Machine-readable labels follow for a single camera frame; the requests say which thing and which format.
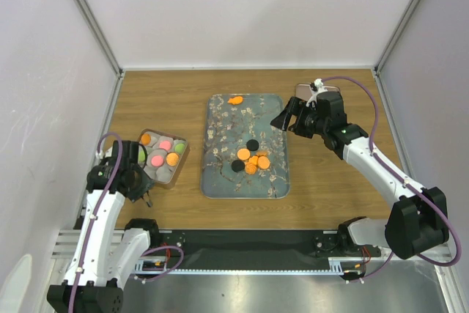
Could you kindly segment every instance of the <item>black disc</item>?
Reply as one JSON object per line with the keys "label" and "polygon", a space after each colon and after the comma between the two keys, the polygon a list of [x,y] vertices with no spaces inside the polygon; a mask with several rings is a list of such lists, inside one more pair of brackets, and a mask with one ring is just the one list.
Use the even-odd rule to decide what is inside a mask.
{"label": "black disc", "polygon": [[234,172],[241,172],[244,170],[244,162],[239,159],[232,162],[232,169]]}
{"label": "black disc", "polygon": [[247,147],[250,151],[254,152],[254,151],[256,151],[256,150],[259,149],[259,142],[256,141],[255,139],[250,139],[250,140],[248,141],[248,143],[246,143],[246,147]]}

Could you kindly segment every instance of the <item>wooden tabletop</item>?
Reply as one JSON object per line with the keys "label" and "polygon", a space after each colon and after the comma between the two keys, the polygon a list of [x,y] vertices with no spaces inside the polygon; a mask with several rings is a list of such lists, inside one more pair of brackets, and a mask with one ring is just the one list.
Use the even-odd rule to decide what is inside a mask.
{"label": "wooden tabletop", "polygon": [[[208,199],[200,191],[207,100],[216,93],[275,93],[284,103],[295,86],[315,78],[350,76],[364,83],[380,105],[377,146],[399,164],[391,132],[370,70],[200,70],[127,72],[111,131],[137,139],[151,128],[185,137],[191,151],[171,190],[153,188],[153,207],[125,203],[117,221],[154,218],[172,229],[331,229],[356,216],[387,218],[383,198],[354,168],[328,150],[319,136],[288,135],[291,191],[283,199]],[[371,131],[373,106],[360,87],[341,88],[348,121]]]}

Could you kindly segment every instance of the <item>pink round object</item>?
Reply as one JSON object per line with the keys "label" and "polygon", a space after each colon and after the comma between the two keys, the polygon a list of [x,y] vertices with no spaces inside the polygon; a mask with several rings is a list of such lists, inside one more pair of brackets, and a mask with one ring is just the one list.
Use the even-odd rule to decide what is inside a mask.
{"label": "pink round object", "polygon": [[152,158],[152,166],[154,166],[155,168],[158,168],[159,166],[162,166],[163,163],[164,163],[164,159],[161,155],[155,155]]}
{"label": "pink round object", "polygon": [[171,142],[170,141],[162,141],[160,143],[160,148],[165,151],[169,151],[171,149]]}

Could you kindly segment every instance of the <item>white wall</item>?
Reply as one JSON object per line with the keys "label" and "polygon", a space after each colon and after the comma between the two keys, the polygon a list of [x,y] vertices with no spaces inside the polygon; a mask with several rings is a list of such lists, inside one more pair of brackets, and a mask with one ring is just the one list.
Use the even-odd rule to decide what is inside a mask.
{"label": "white wall", "polygon": [[469,292],[468,0],[422,0],[383,69],[397,127],[418,180],[445,192]]}
{"label": "white wall", "polygon": [[0,8],[0,286],[31,254],[22,312],[36,312],[116,78],[73,0],[0,0]]}
{"label": "white wall", "polygon": [[374,65],[409,0],[88,0],[124,67]]}

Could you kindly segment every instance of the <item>orange object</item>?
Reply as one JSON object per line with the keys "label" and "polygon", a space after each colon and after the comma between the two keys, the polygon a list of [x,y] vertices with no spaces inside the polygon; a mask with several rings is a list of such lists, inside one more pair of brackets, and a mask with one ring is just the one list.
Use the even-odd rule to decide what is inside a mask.
{"label": "orange object", "polygon": [[260,156],[259,159],[257,159],[257,165],[259,166],[259,168],[263,170],[269,169],[269,166],[270,166],[269,158],[267,158],[264,155]]}
{"label": "orange object", "polygon": [[246,171],[246,174],[254,175],[254,174],[256,174],[257,166],[255,166],[252,163],[247,163],[244,170]]}
{"label": "orange object", "polygon": [[179,155],[177,153],[169,153],[166,156],[166,162],[169,166],[176,166],[179,162]]}
{"label": "orange object", "polygon": [[249,158],[249,163],[257,165],[257,159],[259,159],[259,157],[257,155],[255,155],[254,157],[250,157]]}
{"label": "orange object", "polygon": [[238,95],[237,97],[233,97],[233,98],[228,99],[228,103],[233,104],[235,106],[237,104],[241,104],[242,102],[243,102],[243,97],[241,97],[240,95]]}
{"label": "orange object", "polygon": [[147,146],[151,141],[152,141],[152,137],[148,133],[144,133],[143,135],[141,135],[140,142],[144,146]]}
{"label": "orange object", "polygon": [[241,148],[237,151],[237,157],[242,161],[247,161],[251,157],[251,152],[247,148]]}

